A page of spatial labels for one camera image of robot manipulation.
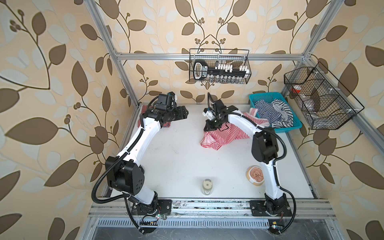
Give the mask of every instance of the teal plastic basket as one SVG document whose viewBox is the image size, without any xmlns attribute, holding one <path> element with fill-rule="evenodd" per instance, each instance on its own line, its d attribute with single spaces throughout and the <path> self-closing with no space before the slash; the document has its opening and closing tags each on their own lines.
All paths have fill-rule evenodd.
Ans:
<svg viewBox="0 0 384 240">
<path fill-rule="evenodd" d="M 266 101 L 267 103 L 271 103 L 273 100 L 279 99 L 279 100 L 285 102 L 286 104 L 288 104 L 287 101 L 285 100 L 285 98 L 283 97 L 283 95 L 281 95 L 281 93 L 255 93 L 255 94 L 249 95 L 249 100 L 251 102 L 251 107 L 253 107 L 253 108 L 255 107 L 255 103 L 257 101 L 262 100 L 262 99 L 264 101 Z M 276 133 L 289 132 L 289 131 L 291 131 L 293 129 L 301 128 L 303 126 L 302 123 L 300 122 L 299 118 L 293 112 L 291 107 L 290 107 L 290 109 L 291 109 L 291 111 L 293 113 L 293 127 L 275 128 L 275 132 Z"/>
</svg>

